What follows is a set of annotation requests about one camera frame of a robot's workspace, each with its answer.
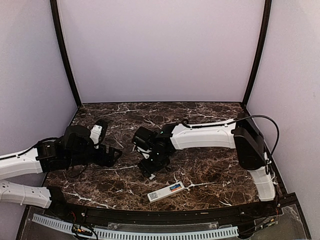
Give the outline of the white remote control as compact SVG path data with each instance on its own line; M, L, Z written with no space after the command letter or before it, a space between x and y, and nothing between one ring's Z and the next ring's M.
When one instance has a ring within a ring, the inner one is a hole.
M173 186L173 185L176 185L176 184L181 184L182 189L171 191L170 187ZM172 196L172 195L174 195L176 193L179 193L179 192L183 191L184 189L185 189L185 186L183 185L183 183L181 181L179 181L179 182L176 182L176 183L174 183L172 185L169 185L169 186L166 186L164 188L161 188L159 190L150 192L150 193L147 194L147 197L148 197L149 202L153 203L153 202L159 201L161 199L167 198L169 196Z

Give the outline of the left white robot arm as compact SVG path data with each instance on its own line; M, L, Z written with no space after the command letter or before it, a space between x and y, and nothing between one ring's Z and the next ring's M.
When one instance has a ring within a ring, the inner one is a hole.
M10 183L9 178L68 170L75 166L95 164L112 167L122 151L102 143L106 127L95 124L92 129L81 125L69 126L61 137L38 141L27 150L0 158L0 200L2 202L51 208L60 218L71 213L58 187L32 187Z

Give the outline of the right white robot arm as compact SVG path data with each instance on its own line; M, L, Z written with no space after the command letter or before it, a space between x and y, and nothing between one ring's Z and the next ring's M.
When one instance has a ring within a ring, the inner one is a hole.
M255 213L266 217L275 208L272 154L267 153L264 136L254 118L255 115L240 113L236 118L199 124L190 124L184 119L180 123L164 125L159 132L141 126L132 138L134 149L143 157L137 165L142 174L151 180L156 172L169 165L170 156L176 150L210 147L235 149L239 165L250 173L258 192L260 202L255 205Z

